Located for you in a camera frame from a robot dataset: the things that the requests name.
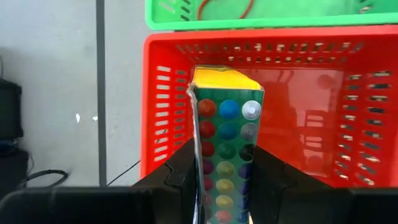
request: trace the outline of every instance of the purple circle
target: purple circle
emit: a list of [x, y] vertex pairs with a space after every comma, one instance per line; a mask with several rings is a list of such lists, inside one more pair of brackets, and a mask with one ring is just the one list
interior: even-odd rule
[[212, 162], [204, 159], [203, 160], [203, 173], [204, 174], [211, 174], [214, 171], [214, 165]]
[[240, 177], [248, 179], [251, 175], [251, 164], [242, 165], [238, 170], [238, 174]]
[[213, 181], [210, 178], [205, 177], [205, 190], [211, 190], [213, 186]]
[[239, 186], [239, 193], [241, 193], [242, 195], [247, 195], [249, 193], [249, 182], [243, 182], [240, 186]]

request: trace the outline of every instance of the colored circle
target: colored circle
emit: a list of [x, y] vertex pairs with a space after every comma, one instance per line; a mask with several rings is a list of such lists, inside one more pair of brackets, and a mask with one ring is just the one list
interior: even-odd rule
[[220, 104], [220, 116], [223, 119], [234, 119], [239, 115], [239, 105], [234, 100], [224, 100]]
[[244, 118], [252, 121], [260, 117], [261, 105], [254, 100], [245, 102], [242, 106], [242, 115]]
[[216, 128], [210, 121], [200, 121], [199, 132], [201, 138], [210, 138], [216, 133]]
[[204, 174], [211, 174], [214, 171], [214, 165], [211, 161], [206, 159], [203, 160], [203, 173]]
[[227, 195], [220, 195], [216, 198], [216, 204], [220, 208], [229, 209], [234, 206], [234, 202]]
[[235, 172], [235, 167], [232, 163], [223, 161], [217, 165], [217, 174], [221, 177], [231, 177]]
[[254, 123], [244, 124], [241, 128], [241, 137], [249, 142], [253, 142], [257, 138], [258, 127]]
[[213, 197], [209, 193], [205, 193], [205, 204], [211, 205], [213, 203]]
[[251, 164], [244, 164], [238, 170], [238, 175], [244, 179], [248, 179], [251, 175]]
[[246, 144], [241, 150], [239, 150], [239, 157], [244, 161], [250, 161], [253, 159], [253, 150], [255, 145]]
[[216, 104], [209, 99], [199, 101], [198, 114], [206, 118], [212, 117], [214, 114], [216, 114]]
[[242, 195], [247, 195], [249, 193], [249, 182], [243, 182], [239, 186], [239, 193], [241, 193]]
[[218, 155], [223, 159], [232, 159], [236, 154], [235, 147], [231, 144], [226, 143], [220, 144], [217, 147], [217, 152]]
[[249, 197], [245, 196], [241, 200], [238, 200], [236, 206], [242, 210], [247, 210], [249, 207]]
[[214, 155], [214, 146], [209, 141], [200, 141], [201, 144], [201, 154], [204, 157], [210, 157]]
[[213, 181], [210, 178], [205, 177], [205, 190], [211, 190], [213, 187]]
[[213, 211], [211, 211], [210, 208], [206, 207], [205, 212], [206, 212], [206, 219], [213, 217]]
[[222, 194], [228, 194], [234, 191], [234, 184], [228, 179], [221, 179], [216, 183], [217, 190]]
[[218, 222], [230, 222], [232, 220], [232, 215], [227, 210], [220, 210], [216, 212], [216, 219]]
[[240, 223], [247, 223], [249, 221], [249, 214], [248, 212], [242, 212], [239, 217], [236, 219], [236, 221]]
[[238, 135], [238, 131], [236, 130], [236, 125], [234, 123], [223, 123], [218, 128], [218, 134], [224, 140], [231, 140]]

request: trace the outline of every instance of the white circle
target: white circle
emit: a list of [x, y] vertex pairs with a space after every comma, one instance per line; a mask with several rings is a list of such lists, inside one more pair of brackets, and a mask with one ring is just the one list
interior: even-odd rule
[[254, 100], [249, 100], [245, 102], [242, 106], [242, 115], [244, 118], [254, 121], [258, 119], [261, 114], [261, 105]]

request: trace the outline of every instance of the green circle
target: green circle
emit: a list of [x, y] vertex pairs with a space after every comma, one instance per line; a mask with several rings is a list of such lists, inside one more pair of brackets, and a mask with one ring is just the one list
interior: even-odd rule
[[236, 154], [236, 149], [231, 144], [223, 143], [218, 146], [217, 152], [223, 159], [232, 159]]

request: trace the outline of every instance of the black cable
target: black cable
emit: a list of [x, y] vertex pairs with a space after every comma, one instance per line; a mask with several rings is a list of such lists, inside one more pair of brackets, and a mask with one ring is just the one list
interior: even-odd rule
[[140, 162], [141, 162], [141, 160], [138, 160], [134, 165], [132, 165], [130, 168], [126, 169], [123, 173], [121, 173], [119, 176], [117, 176], [115, 179], [113, 179], [110, 183], [108, 183], [107, 186], [111, 185], [113, 182], [115, 182], [117, 179], [119, 179], [125, 173], [129, 172], [132, 168], [134, 168]]
[[63, 170], [43, 170], [43, 171], [36, 172], [36, 173], [34, 173], [34, 174], [28, 175], [28, 176], [27, 176], [24, 180], [22, 180], [22, 182], [18, 185], [18, 189], [23, 189], [23, 188], [25, 188], [25, 187], [26, 187], [26, 183], [27, 183], [28, 181], [30, 181], [30, 180], [33, 180], [33, 179], [38, 178], [38, 177], [42, 177], [42, 176], [44, 176], [44, 175], [49, 175], [49, 174], [60, 174], [60, 175], [62, 175], [62, 178], [59, 179], [58, 181], [56, 181], [54, 184], [48, 185], [48, 186], [46, 186], [46, 187], [55, 187], [55, 186], [58, 186], [58, 185], [64, 183], [64, 182], [68, 179], [68, 177], [69, 177], [69, 174], [67, 174], [67, 173], [66, 173], [65, 171], [63, 171]]

